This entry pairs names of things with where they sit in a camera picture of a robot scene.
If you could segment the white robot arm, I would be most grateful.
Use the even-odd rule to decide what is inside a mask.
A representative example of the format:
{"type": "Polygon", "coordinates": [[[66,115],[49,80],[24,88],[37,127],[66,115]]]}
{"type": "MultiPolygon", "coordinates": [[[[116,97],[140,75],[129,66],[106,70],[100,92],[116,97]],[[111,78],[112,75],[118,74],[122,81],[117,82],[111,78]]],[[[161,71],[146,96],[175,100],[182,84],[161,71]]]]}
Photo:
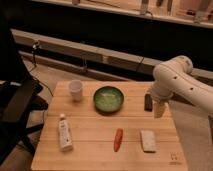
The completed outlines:
{"type": "Polygon", "coordinates": [[[191,59],[184,55],[161,62],[154,67],[154,82],[149,92],[154,101],[155,118],[163,116],[166,103],[174,94],[213,115],[213,87],[193,78],[190,75],[192,70],[191,59]]]}

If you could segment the beige rod end effector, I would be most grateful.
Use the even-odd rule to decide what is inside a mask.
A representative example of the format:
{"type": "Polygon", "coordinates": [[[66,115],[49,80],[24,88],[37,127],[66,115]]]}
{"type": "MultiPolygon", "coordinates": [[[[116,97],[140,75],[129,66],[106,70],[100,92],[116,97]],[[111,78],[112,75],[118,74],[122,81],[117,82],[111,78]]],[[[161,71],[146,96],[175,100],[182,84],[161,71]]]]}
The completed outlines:
{"type": "Polygon", "coordinates": [[[164,102],[154,103],[154,117],[161,118],[165,112],[166,105],[164,102]]]}

